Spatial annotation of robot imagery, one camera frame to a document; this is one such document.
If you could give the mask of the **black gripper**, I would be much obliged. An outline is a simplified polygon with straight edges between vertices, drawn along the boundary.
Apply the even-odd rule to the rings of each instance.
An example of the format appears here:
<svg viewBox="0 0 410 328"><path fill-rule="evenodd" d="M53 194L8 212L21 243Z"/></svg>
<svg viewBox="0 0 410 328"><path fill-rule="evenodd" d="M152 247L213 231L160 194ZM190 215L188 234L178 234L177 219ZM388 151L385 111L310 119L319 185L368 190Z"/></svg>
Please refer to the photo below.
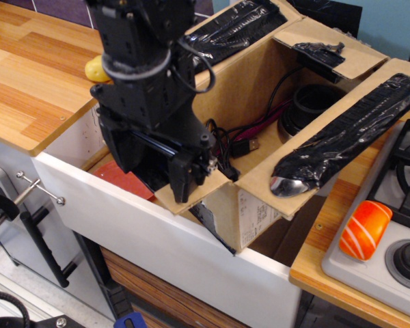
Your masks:
<svg viewBox="0 0 410 328"><path fill-rule="evenodd" d="M187 203L216 169L215 138L192 109L199 94L193 68L118 75L90 92L100 105L100 129L117 165L151 191L170 184L175 202Z"/></svg>

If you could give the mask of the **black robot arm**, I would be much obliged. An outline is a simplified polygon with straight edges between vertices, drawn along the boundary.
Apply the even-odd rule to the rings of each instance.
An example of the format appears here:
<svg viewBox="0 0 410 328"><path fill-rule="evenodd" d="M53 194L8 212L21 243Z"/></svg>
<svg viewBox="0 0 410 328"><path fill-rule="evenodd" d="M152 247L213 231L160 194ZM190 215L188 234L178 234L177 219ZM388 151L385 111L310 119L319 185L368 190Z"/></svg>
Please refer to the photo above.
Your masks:
<svg viewBox="0 0 410 328"><path fill-rule="evenodd" d="M195 3L89 1L88 7L111 79L90 90L105 142L126 173L151 156L164 158L174 199L185 203L217 164L215 138L192 108L197 51L185 32L195 22Z"/></svg>

